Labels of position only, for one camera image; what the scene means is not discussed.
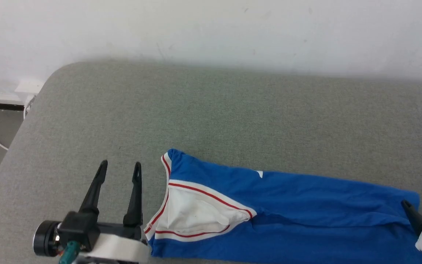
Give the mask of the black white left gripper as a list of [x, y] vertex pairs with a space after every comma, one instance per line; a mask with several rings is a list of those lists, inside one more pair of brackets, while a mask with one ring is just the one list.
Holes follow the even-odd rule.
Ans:
[[145, 264], [149, 248], [142, 241], [142, 165], [136, 162], [133, 189], [124, 225], [98, 223], [100, 189], [107, 175], [108, 161], [103, 160], [80, 207], [69, 212], [58, 227], [63, 253], [60, 264]]

